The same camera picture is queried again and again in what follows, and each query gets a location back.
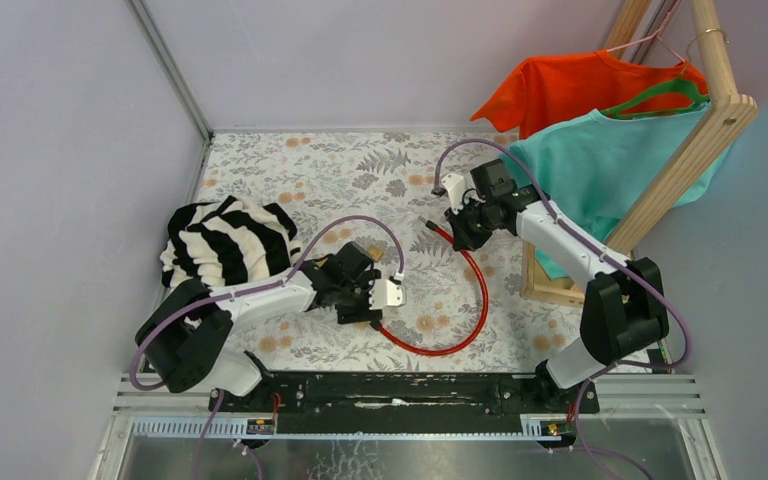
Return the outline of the red cable lock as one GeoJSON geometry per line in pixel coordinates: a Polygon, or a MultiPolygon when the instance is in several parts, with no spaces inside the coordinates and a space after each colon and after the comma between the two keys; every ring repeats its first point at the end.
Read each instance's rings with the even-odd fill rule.
{"type": "Polygon", "coordinates": [[[484,272],[453,243],[452,234],[427,223],[406,248],[406,301],[388,308],[369,335],[376,361],[395,370],[408,370],[410,361],[458,362],[480,338],[491,306],[484,272]]]}

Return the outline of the small brass padlock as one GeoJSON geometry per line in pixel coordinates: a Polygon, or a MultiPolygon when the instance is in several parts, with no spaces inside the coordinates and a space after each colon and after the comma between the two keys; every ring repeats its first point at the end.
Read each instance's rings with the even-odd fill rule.
{"type": "Polygon", "coordinates": [[[367,253],[373,259],[374,262],[379,262],[384,255],[384,251],[376,246],[370,246],[367,249],[367,253]]]}

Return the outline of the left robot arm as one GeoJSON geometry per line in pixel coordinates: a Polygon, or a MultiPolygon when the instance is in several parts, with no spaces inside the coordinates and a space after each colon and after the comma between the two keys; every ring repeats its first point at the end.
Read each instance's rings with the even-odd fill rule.
{"type": "Polygon", "coordinates": [[[256,411],[269,401],[271,387],[252,355],[228,346],[235,331],[326,308],[336,311],[341,324],[378,321],[382,313],[373,309],[370,293],[381,277],[369,253],[349,242],[335,254],[251,284],[209,287],[187,280],[137,331],[137,357],[148,361],[171,393],[205,386],[256,411]]]}

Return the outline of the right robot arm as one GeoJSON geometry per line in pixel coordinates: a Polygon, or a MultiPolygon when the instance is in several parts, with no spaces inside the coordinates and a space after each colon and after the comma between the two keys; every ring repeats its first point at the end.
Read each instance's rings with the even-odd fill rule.
{"type": "Polygon", "coordinates": [[[506,230],[547,254],[585,294],[578,339],[535,370],[539,407],[561,410],[574,386],[668,334],[660,270],[652,261],[632,261],[596,242],[534,186],[518,186],[500,160],[470,175],[447,174],[433,190],[450,201],[445,217],[455,250],[476,251],[506,230]]]}

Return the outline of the floral patterned mat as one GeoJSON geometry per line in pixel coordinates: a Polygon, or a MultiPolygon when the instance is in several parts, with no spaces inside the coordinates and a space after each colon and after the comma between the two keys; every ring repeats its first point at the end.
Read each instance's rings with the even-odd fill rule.
{"type": "MultiPolygon", "coordinates": [[[[313,257],[354,241],[384,251],[383,272],[399,265],[407,272],[406,248],[426,220],[441,222],[448,206],[432,194],[436,164],[465,173],[508,142],[506,135],[478,133],[220,133],[196,198],[276,203],[313,257]]],[[[330,309],[239,328],[228,344],[273,370],[529,372],[577,339],[581,311],[524,298],[523,254],[519,239],[506,232],[472,254],[491,306],[480,338],[458,362],[410,361],[408,370],[395,370],[374,359],[369,335],[376,330],[339,325],[330,309]]]]}

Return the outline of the teal t-shirt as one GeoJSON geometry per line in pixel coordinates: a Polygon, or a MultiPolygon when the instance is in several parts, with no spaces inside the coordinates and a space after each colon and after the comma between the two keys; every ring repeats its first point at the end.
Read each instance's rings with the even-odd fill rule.
{"type": "Polygon", "coordinates": [[[573,222],[606,241],[708,110],[617,120],[599,110],[546,127],[500,158],[519,187],[531,184],[573,222]]]}

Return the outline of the black white striped cloth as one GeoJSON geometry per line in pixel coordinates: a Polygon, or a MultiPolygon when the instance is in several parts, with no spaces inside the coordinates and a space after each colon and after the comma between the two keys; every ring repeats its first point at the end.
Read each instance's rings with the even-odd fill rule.
{"type": "Polygon", "coordinates": [[[178,208],[167,224],[160,254],[165,288],[196,279],[230,286],[266,279],[289,269],[302,245],[297,227],[276,204],[259,205],[232,195],[178,208]]]}

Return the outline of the orange t-shirt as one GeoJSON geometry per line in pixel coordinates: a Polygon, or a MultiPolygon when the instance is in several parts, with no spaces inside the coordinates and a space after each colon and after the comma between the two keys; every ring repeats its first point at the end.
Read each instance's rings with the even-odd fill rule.
{"type": "Polygon", "coordinates": [[[680,77],[708,92],[705,76],[688,62],[651,67],[621,61],[602,50],[529,57],[515,67],[471,119],[486,120],[521,139],[597,109],[627,102],[657,84],[680,77]]]}

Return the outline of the green clothes hanger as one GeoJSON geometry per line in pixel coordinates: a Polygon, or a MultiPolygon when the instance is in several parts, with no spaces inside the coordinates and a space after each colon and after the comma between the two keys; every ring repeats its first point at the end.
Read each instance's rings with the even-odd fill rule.
{"type": "Polygon", "coordinates": [[[694,82],[676,77],[656,84],[622,104],[601,110],[600,113],[606,118],[617,120],[669,116],[695,111],[709,101],[710,96],[708,94],[703,94],[694,82]],[[637,108],[639,105],[666,95],[679,95],[685,98],[688,101],[688,104],[676,108],[633,112],[633,109],[637,108]]]}

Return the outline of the pink clothes hanger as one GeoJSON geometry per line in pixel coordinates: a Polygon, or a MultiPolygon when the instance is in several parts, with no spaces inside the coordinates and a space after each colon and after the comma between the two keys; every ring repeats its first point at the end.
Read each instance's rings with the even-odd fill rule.
{"type": "Polygon", "coordinates": [[[677,60],[683,61],[684,57],[664,39],[681,3],[681,0],[622,1],[602,49],[616,59],[643,64],[660,46],[677,60]]]}

